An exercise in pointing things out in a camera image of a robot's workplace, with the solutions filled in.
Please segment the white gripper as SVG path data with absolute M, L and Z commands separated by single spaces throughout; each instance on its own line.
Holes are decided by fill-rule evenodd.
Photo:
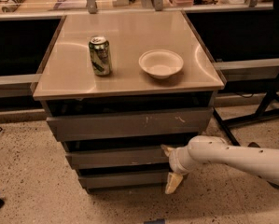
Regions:
M 196 166 L 197 162 L 190 156 L 187 147 L 170 147 L 161 145 L 164 154 L 169 157 L 169 164 L 173 173 L 167 176 L 167 183 L 165 187 L 166 194 L 172 194 L 179 187 L 183 181 L 183 175 L 187 175 Z

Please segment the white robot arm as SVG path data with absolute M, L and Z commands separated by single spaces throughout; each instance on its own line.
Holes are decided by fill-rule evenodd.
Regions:
M 184 147 L 161 145 L 169 159 L 166 194 L 176 191 L 185 175 L 200 164 L 225 164 L 279 186 L 279 149 L 237 147 L 216 136 L 198 135 Z

